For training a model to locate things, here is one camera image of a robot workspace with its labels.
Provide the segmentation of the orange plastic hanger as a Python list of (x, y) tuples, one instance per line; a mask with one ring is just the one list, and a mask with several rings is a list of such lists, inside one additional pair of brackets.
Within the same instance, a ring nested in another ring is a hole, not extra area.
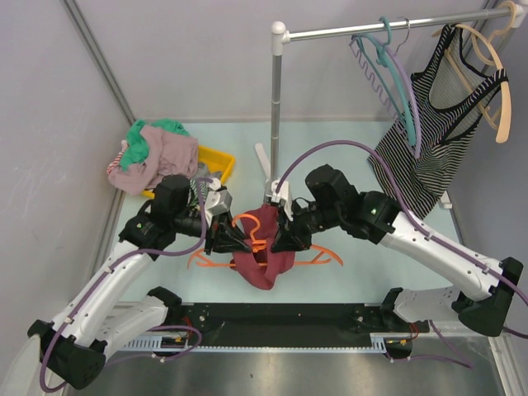
[[(250, 248), (252, 253), (263, 252), (267, 247), (267, 242), (264, 239), (256, 238), (256, 231), (261, 228), (261, 222), (258, 217), (253, 214), (243, 213), (237, 214), (231, 225), (235, 226), (241, 219), (250, 219), (254, 223), (254, 227), (251, 229), (250, 236)], [(313, 245), (312, 250), (315, 250), (318, 254), (309, 261), (294, 261), (294, 266), (316, 266), (328, 264), (332, 261), (337, 262), (340, 266), (344, 266), (343, 260), (332, 250), (329, 250), (323, 246)], [(235, 263), (231, 262), (214, 262), (204, 256), (205, 249), (199, 249), (194, 251), (189, 259), (187, 260), (186, 268), (190, 269), (192, 264), (196, 264), (201, 267), (236, 267)]]

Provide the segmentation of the maroon tank top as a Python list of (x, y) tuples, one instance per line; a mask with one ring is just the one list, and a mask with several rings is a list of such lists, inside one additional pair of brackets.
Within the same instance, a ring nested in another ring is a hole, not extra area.
[[(254, 233), (256, 240), (265, 240), (266, 248), (259, 252), (234, 252), (232, 263), (236, 271), (250, 285), (261, 289), (271, 290), (276, 278), (289, 271), (295, 261), (294, 252), (273, 253), (271, 246), (278, 230), (278, 208), (272, 205), (262, 205), (255, 210), (249, 210), (248, 215), (255, 217), (260, 222), (260, 227)], [(257, 223), (251, 218), (242, 217), (243, 232), (246, 235), (244, 242), (251, 248), (251, 232)]]

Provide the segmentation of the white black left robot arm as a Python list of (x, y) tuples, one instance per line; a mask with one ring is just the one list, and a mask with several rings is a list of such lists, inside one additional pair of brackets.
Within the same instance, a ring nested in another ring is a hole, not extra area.
[(230, 214), (231, 196), (217, 179), (200, 177), (207, 189), (191, 204), (191, 182), (183, 175), (164, 177), (154, 198), (127, 221), (105, 263), (74, 300), (51, 321), (35, 321), (29, 336), (40, 339), (40, 387), (51, 370), (66, 385), (86, 388), (107, 361), (136, 337), (151, 330), (193, 332), (181, 324), (180, 298), (163, 287), (115, 317), (109, 315), (129, 286), (161, 257), (182, 257), (204, 248), (207, 253), (250, 252), (244, 233)]

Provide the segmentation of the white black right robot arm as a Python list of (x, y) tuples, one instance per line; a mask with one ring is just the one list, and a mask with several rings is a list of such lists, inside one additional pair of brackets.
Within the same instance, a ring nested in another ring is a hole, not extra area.
[(313, 234), (338, 227), (353, 238), (411, 257), (450, 282), (430, 290), (391, 289), (380, 307), (388, 330), (399, 331), (408, 323), (458, 321), (487, 337), (502, 333), (512, 288), (523, 271), (519, 261), (485, 257), (452, 241), (384, 193), (357, 191), (329, 165), (314, 169), (305, 185), (313, 196), (305, 207), (294, 202), (286, 182), (270, 186), (268, 200), (278, 209), (274, 253), (307, 250)]

